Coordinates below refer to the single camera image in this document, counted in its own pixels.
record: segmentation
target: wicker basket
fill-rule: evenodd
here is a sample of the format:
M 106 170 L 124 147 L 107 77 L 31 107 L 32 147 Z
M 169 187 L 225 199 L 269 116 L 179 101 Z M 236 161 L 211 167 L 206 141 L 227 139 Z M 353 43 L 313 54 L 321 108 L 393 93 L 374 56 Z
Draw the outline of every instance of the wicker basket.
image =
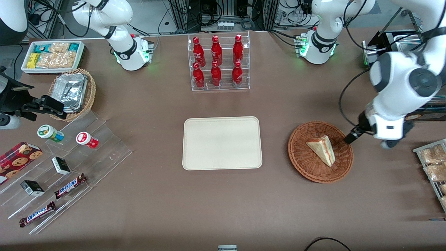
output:
M 323 137 L 324 134 L 330 138 L 336 159 L 331 167 L 306 144 L 310 139 Z M 304 123 L 294 129 L 289 138 L 289 158 L 305 178 L 319 183 L 336 182 L 347 175 L 353 164 L 353 149 L 343 139 L 344 134 L 334 125 L 323 121 Z
M 87 89 L 85 91 L 85 97 L 84 97 L 84 101 L 83 101 L 83 104 L 82 104 L 82 110 L 79 113 L 68 113 L 66 115 L 66 119 L 61 119 L 61 118 L 58 118 L 55 115 L 50 115 L 53 119 L 63 120 L 63 121 L 66 121 L 66 122 L 71 122 L 75 118 L 87 114 L 91 110 L 91 107 L 93 106 L 93 102 L 95 101 L 95 94 L 96 94 L 95 80 L 92 78 L 90 73 L 88 73 L 84 69 L 76 69 L 74 71 L 64 72 L 64 73 L 62 73 L 62 75 L 75 74 L 75 73 L 82 73 L 82 74 L 84 74 L 84 75 L 86 75 L 88 77 Z M 48 91 L 48 95 L 49 96 L 51 96 L 51 94 L 53 93 L 53 88 L 54 88 L 54 84 L 55 83 L 56 83 L 56 79 L 53 81 L 53 84 L 50 87 L 50 91 Z

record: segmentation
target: red bottle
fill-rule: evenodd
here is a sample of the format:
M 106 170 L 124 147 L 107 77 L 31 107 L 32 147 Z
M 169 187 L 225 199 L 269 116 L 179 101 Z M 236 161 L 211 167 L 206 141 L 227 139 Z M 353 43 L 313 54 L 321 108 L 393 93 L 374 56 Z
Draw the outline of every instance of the red bottle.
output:
M 222 71 L 219 68 L 217 60 L 212 61 L 211 75 L 212 75 L 212 84 L 215 87 L 219 87 L 222 84 Z
M 194 75 L 194 81 L 195 85 L 198 89 L 204 88 L 204 75 L 203 72 L 200 69 L 200 65 L 197 62 L 194 62 L 192 65 L 194 67 L 194 71 L 192 72 L 192 75 Z
M 200 45 L 200 39 L 198 37 L 194 37 L 192 41 L 194 42 L 195 61 L 200 65 L 200 67 L 204 67 L 206 65 L 206 60 L 204 59 L 204 50 Z
M 240 60 L 240 62 L 243 60 L 242 35 L 240 34 L 237 34 L 235 36 L 235 43 L 234 47 L 232 48 L 232 53 L 234 55 L 233 57 L 234 64 L 237 62 L 237 60 Z
M 232 70 L 232 85 L 235 88 L 239 88 L 242 85 L 243 70 L 242 68 L 240 68 L 240 65 L 240 60 L 237 60 L 235 62 L 235 67 Z
M 223 64 L 223 53 L 222 53 L 222 46 L 219 43 L 219 37 L 218 36 L 212 36 L 212 60 L 216 60 L 218 65 Z

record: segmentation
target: table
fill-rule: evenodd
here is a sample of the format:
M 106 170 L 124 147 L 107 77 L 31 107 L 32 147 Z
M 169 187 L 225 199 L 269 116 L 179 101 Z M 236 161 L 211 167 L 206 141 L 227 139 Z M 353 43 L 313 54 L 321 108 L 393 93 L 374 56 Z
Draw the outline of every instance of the table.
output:
M 358 41 L 376 32 L 351 30 Z M 221 244 L 241 251 L 303 250 L 318 236 L 352 250 L 446 250 L 446 224 L 427 221 L 442 217 L 441 207 L 411 151 L 445 138 L 444 123 L 417 123 L 390 151 L 364 135 L 353 143 L 353 168 L 343 180 L 306 180 L 288 158 L 288 138 L 311 120 L 350 131 L 337 102 L 363 69 L 361 51 L 343 32 L 334 56 L 312 65 L 270 33 L 250 34 L 251 90 L 230 93 L 191 91 L 187 35 L 161 37 L 153 63 L 135 72 L 116 63 L 105 40 L 84 40 L 83 68 L 97 85 L 93 110 L 134 152 L 38 235 L 0 217 L 1 250 L 195 251 Z M 21 80 L 40 96 L 53 79 L 24 74 Z M 347 116 L 355 118 L 375 95 L 367 74 L 358 78 L 345 95 Z M 259 119 L 262 167 L 184 170 L 184 121 L 228 116 Z M 45 123 L 65 125 L 48 115 L 24 120 L 19 130 L 0 131 L 0 152 L 19 141 L 44 144 L 36 130 Z M 328 241 L 316 246 L 341 248 Z

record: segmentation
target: clear acrylic display stand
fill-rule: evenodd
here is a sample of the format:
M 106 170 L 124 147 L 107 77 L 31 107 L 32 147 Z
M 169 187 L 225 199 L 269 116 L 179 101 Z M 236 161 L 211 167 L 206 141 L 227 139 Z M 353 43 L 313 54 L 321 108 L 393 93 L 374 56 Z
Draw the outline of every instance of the clear acrylic display stand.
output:
M 232 48 L 235 43 L 235 35 L 242 35 L 243 43 L 243 60 L 241 68 L 243 70 L 242 84 L 239 88 L 232 86 L 232 70 L 234 69 L 234 62 L 232 60 Z M 239 33 L 218 33 L 219 42 L 222 46 L 223 51 L 223 64 L 220 66 L 222 71 L 222 84 L 220 87 L 215 87 L 212 84 L 212 36 L 206 33 L 200 33 L 188 36 L 187 52 L 189 55 L 189 71 L 190 71 L 190 82 L 192 91 L 219 91 L 219 90 L 243 90 L 249 89 L 251 87 L 250 83 L 250 42 L 249 42 L 249 32 L 239 32 Z M 195 62 L 194 58 L 194 43 L 192 38 L 198 37 L 200 39 L 200 44 L 204 49 L 204 58 L 206 60 L 205 67 L 201 68 L 204 74 L 204 88 L 198 89 L 194 82 L 194 75 L 192 64 Z
M 75 137 L 81 131 L 86 131 L 99 140 L 96 149 L 90 149 L 76 142 Z M 56 211 L 47 213 L 24 228 L 30 231 L 29 234 L 38 234 L 42 231 L 132 153 L 122 140 L 112 133 L 105 121 L 92 111 L 72 121 L 61 132 L 65 135 L 63 141 L 55 143 L 48 140 L 46 146 L 41 147 L 44 154 L 36 160 L 40 161 L 37 165 L 26 167 L 1 186 L 1 215 L 17 221 L 17 227 L 21 218 L 33 214 L 51 201 L 55 202 Z M 66 160 L 71 170 L 70 174 L 62 175 L 56 172 L 51 161 L 55 156 Z M 56 200 L 54 192 L 76 179 L 81 173 L 84 173 L 88 180 Z M 45 193 L 40 197 L 28 195 L 20 186 L 24 180 L 36 181 Z

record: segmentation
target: yellow snack package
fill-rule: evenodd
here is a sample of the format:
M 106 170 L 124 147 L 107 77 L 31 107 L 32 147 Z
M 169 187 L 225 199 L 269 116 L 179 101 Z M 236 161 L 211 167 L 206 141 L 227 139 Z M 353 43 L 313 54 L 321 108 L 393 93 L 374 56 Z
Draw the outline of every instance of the yellow snack package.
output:
M 36 68 L 36 63 L 37 63 L 37 60 L 39 60 L 39 56 L 40 56 L 39 53 L 31 53 L 29 55 L 29 60 L 26 63 L 26 68 L 28 68 L 28 69 Z

